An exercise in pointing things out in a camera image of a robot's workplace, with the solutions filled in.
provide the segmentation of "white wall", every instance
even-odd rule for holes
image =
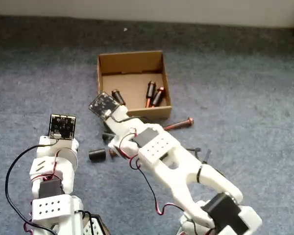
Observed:
[[[0,14],[294,27],[294,0],[0,0]]]

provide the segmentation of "copper bolt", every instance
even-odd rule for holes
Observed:
[[[109,153],[111,157],[115,157],[117,155],[117,153],[113,151],[111,148],[109,148]]]
[[[194,119],[192,117],[189,117],[185,121],[171,124],[169,126],[164,127],[163,129],[165,131],[170,131],[170,130],[176,130],[176,129],[180,129],[180,128],[187,128],[187,127],[192,126],[193,124],[194,124]]]

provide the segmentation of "floor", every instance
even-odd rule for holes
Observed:
[[[96,96],[97,55],[161,49],[169,77],[172,131],[185,147],[212,150],[210,164],[263,219],[258,235],[294,235],[294,31],[172,23],[0,17],[0,235],[21,235],[4,196],[5,174],[48,131],[50,113],[77,115],[80,143],[74,195],[114,235],[174,235],[181,212],[154,211],[142,176],[121,158],[92,164],[103,127],[88,110]],[[34,152],[12,172],[12,200],[30,213]],[[159,203],[170,192],[151,175]],[[190,185],[195,200],[211,189]]]

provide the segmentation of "cardboard box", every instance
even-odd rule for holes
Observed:
[[[145,116],[153,120],[170,116],[171,99],[161,51],[101,54],[98,56],[97,74],[98,92],[111,94],[113,89],[118,89],[129,116]],[[166,90],[159,107],[145,108],[149,81]]]

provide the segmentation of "cable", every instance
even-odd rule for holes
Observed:
[[[134,132],[134,133],[128,133],[127,135],[125,135],[125,136],[122,138],[122,140],[120,141],[120,144],[119,144],[119,150],[120,150],[120,152],[121,152],[122,155],[124,155],[127,159],[130,159],[131,157],[128,156],[128,155],[127,155],[127,154],[121,149],[121,144],[122,144],[123,140],[124,140],[127,136],[129,136],[129,135],[135,135],[135,136],[136,136],[136,132]]]
[[[196,232],[196,223],[195,223],[195,221],[192,220],[192,223],[194,224],[194,232],[195,232],[195,235],[198,235],[198,233]]]
[[[122,119],[122,120],[116,120],[115,117],[111,115],[111,118],[112,118],[113,121],[115,121],[115,122],[117,122],[117,123],[122,123],[122,122],[125,122],[125,121],[129,121],[129,120],[132,120],[132,119],[134,119],[134,118],[143,118],[143,119],[145,119],[145,120],[147,120],[147,121],[150,121],[150,119],[147,118],[147,117],[145,117],[145,116],[132,116],[132,117],[124,118],[124,119]]]
[[[47,144],[47,145],[44,145],[44,144],[38,144],[38,145],[34,145],[30,148],[28,148],[27,150],[25,150],[24,152],[22,152],[14,161],[13,163],[11,164],[10,168],[8,169],[8,172],[6,174],[6,177],[5,177],[5,187],[4,187],[4,191],[5,191],[5,197],[8,201],[8,203],[10,204],[10,206],[12,207],[12,209],[16,212],[16,214],[18,214],[18,216],[25,222],[27,223],[28,225],[32,226],[32,227],[35,227],[35,228],[38,228],[38,229],[43,229],[43,230],[46,230],[47,232],[51,233],[52,235],[57,235],[57,233],[55,231],[53,231],[52,229],[50,228],[47,228],[45,226],[42,226],[42,225],[39,225],[39,224],[35,224],[35,223],[32,223],[31,221],[27,220],[25,218],[25,216],[20,212],[20,210],[13,204],[10,196],[9,196],[9,189],[8,189],[8,186],[9,186],[9,177],[10,177],[10,173],[13,169],[13,167],[15,166],[16,162],[27,152],[29,152],[30,150],[34,149],[34,148],[38,148],[38,147],[47,147],[47,146],[53,146],[55,144],[58,143],[59,140],[56,140],[55,143],[53,144]]]
[[[33,230],[32,229],[28,229],[26,225],[27,225],[27,223],[24,222],[24,224],[23,224],[24,232],[25,233],[30,233],[30,235],[33,235],[34,234]]]
[[[88,214],[89,223],[90,223],[90,229],[92,231],[92,235],[95,235],[94,234],[94,228],[93,228],[93,220],[92,220],[93,217],[92,217],[92,214],[89,211],[83,211],[83,210],[77,210],[77,211],[75,211],[75,213],[82,213],[83,219],[85,217],[85,214]]]
[[[129,160],[129,166],[130,166],[130,168],[131,168],[132,170],[138,170],[138,167],[137,167],[137,168],[134,168],[134,167],[132,166],[132,160],[133,160],[135,157],[137,157],[137,156],[138,156],[138,154],[134,155],[134,156],[131,157],[131,159]]]
[[[151,192],[152,192],[153,199],[154,199],[154,201],[155,201],[155,209],[156,209],[157,214],[158,214],[158,215],[163,215],[163,214],[165,213],[165,207],[166,207],[166,206],[173,206],[173,207],[176,207],[176,208],[180,209],[181,211],[184,211],[182,208],[180,208],[179,206],[177,206],[177,205],[174,204],[174,203],[166,203],[166,204],[163,206],[162,210],[160,211],[159,206],[158,206],[158,202],[157,202],[157,198],[156,198],[156,195],[155,195],[155,192],[153,191],[153,189],[152,189],[152,187],[151,187],[151,185],[150,185],[150,183],[149,183],[149,181],[148,181],[146,175],[145,175],[145,174],[142,172],[142,170],[140,169],[140,165],[138,165],[138,160],[139,160],[139,159],[137,159],[136,162],[135,162],[136,167],[137,167],[137,169],[141,172],[141,174],[143,175],[143,177],[145,178],[145,180],[146,180],[146,182],[147,182],[147,184],[148,184],[148,186],[149,186],[149,188],[150,188],[150,190],[151,190]]]
[[[210,235],[210,233],[213,231],[213,229],[208,230],[208,232],[205,233],[205,235]]]

